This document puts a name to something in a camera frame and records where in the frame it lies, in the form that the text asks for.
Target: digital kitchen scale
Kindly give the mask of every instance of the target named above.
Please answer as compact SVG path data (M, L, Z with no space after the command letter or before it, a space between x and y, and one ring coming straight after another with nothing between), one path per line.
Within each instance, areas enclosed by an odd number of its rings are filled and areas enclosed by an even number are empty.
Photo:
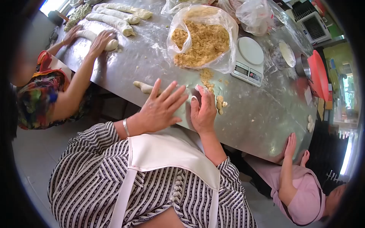
M260 87L264 72L264 52L260 45L249 37L237 40L236 66L232 76Z

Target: bracelet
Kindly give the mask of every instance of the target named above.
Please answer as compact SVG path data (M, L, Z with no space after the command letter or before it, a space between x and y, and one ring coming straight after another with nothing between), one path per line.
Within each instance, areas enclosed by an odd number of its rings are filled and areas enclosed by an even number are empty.
M127 137L130 137L130 134L129 134L129 132L128 132L128 127L127 127L127 118L125 118L124 120L123 120L123 127L124 127L124 130L126 131L126 133L127 133Z

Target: striped shirt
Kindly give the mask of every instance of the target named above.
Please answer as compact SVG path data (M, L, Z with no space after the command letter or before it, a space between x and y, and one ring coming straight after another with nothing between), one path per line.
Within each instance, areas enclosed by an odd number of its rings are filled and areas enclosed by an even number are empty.
M61 228L107 227L128 170L128 140L112 122L100 123L70 139L48 187L52 214ZM238 170L227 158L220 175L218 227L257 227ZM146 222L173 207L185 227L208 227L212 190L179 167L138 172L123 228Z

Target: gray tile floor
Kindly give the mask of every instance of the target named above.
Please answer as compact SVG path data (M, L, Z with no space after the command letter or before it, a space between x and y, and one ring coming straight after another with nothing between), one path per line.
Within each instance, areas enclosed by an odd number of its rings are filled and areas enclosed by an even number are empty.
M133 112L135 111L127 108L124 116L129 116ZM13 141L15 161L48 211L50 211L47 198L48 180L56 162L67 147L68 140L75 137L78 131L83 131L94 124L95 122L90 118L83 118L74 123L66 123L46 130L18 129L17 138ZM241 179L249 181L249 178L244 175L241 175ZM242 185L245 187L249 207L259 228L296 227L284 217L277 206L274 206L272 200L262 196L248 182L243 182ZM314 228L320 227L320 225L320 222L315 222L307 227Z

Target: colorful floral top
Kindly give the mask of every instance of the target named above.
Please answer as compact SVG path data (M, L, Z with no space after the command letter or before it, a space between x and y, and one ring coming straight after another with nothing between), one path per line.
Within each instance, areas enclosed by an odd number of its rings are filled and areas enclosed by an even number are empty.
M54 103L57 100L58 93L64 91L68 79L61 70L48 69L48 71L42 71L42 67L42 62L38 61L32 79L25 86L17 87L16 90L18 125L25 130L46 129L68 121L73 122L83 117L90 110L95 84L92 84L86 90L79 110L74 115L67 119L51 122Z

